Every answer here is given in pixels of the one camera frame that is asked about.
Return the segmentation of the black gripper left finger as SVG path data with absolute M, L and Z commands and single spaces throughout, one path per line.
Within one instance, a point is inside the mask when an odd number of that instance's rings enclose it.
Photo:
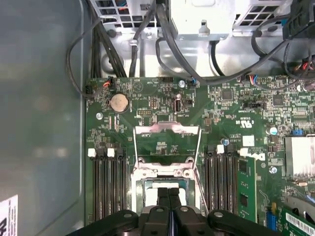
M 71 232 L 70 236 L 167 236 L 170 199 L 167 188 L 157 191 L 157 205 L 137 213 L 123 209 Z

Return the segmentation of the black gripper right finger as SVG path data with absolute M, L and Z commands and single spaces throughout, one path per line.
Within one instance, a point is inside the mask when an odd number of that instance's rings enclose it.
M 280 236 L 255 222 L 224 210 L 213 210 L 206 217 L 183 206 L 179 189 L 170 188 L 170 204 L 181 236 Z

